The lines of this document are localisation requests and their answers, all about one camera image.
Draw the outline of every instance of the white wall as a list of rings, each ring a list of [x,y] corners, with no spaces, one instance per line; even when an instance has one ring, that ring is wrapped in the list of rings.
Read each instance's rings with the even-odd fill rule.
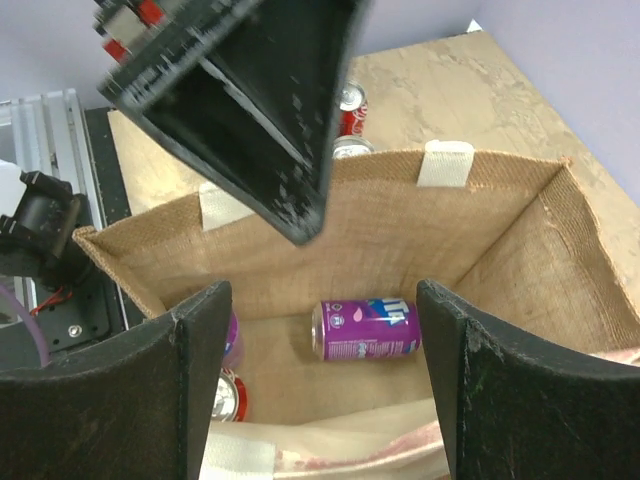
[[[475,18],[640,205],[640,2],[484,0]]]
[[[464,32],[479,1],[377,0],[358,53]],[[0,0],[0,100],[74,87],[86,108],[104,105],[95,89],[114,62],[91,28],[95,8],[92,0]]]

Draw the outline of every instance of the purple soda can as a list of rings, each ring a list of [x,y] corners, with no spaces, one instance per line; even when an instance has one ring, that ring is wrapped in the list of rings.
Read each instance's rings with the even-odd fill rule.
[[[222,367],[235,369],[242,362],[244,356],[244,343],[240,335],[240,327],[238,326],[238,317],[231,312],[231,324],[229,325],[229,333],[227,334],[227,343],[224,347],[224,356],[222,357]]]
[[[326,361],[400,357],[422,339],[416,306],[401,298],[320,302],[311,323],[313,351]]]

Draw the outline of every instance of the wooden board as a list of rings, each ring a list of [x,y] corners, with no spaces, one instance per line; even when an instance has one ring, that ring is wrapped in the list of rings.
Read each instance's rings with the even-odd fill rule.
[[[569,156],[632,301],[640,305],[640,210],[486,32],[354,60],[367,91],[365,137],[379,149],[465,140],[477,149]],[[118,112],[110,115],[132,213],[197,191],[200,175]]]

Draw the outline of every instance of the bag fabric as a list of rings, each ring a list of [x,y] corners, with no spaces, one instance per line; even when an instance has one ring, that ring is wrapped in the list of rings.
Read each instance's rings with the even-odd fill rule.
[[[202,478],[446,475],[424,355],[321,362],[310,332],[320,300],[413,301],[432,278],[565,347],[638,360],[619,352],[640,345],[638,306],[567,160],[476,151],[464,186],[423,187],[423,159],[412,150],[337,161],[324,231],[303,248],[257,215],[204,231],[198,194],[76,232],[149,318],[231,282],[253,423],[212,423]],[[249,476],[247,452],[264,456],[267,473]]]

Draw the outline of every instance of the can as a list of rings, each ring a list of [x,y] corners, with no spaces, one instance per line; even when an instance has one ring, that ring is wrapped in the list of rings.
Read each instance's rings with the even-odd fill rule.
[[[231,370],[223,368],[218,378],[211,419],[216,422],[242,422],[247,415],[248,406],[244,383]]]
[[[374,151],[375,148],[370,142],[354,135],[338,137],[333,142],[333,158],[356,157]]]
[[[367,118],[369,105],[364,88],[354,81],[349,81],[342,89],[340,99],[340,136],[362,135],[364,121]]]
[[[400,357],[422,339],[416,306],[401,298],[323,301],[311,323],[313,351],[327,361]]]
[[[231,370],[237,368],[242,363],[244,357],[244,342],[240,335],[240,326],[238,325],[238,317],[232,311],[231,322],[229,324],[229,333],[227,334],[227,343],[224,347],[224,356],[222,358],[222,366]]]

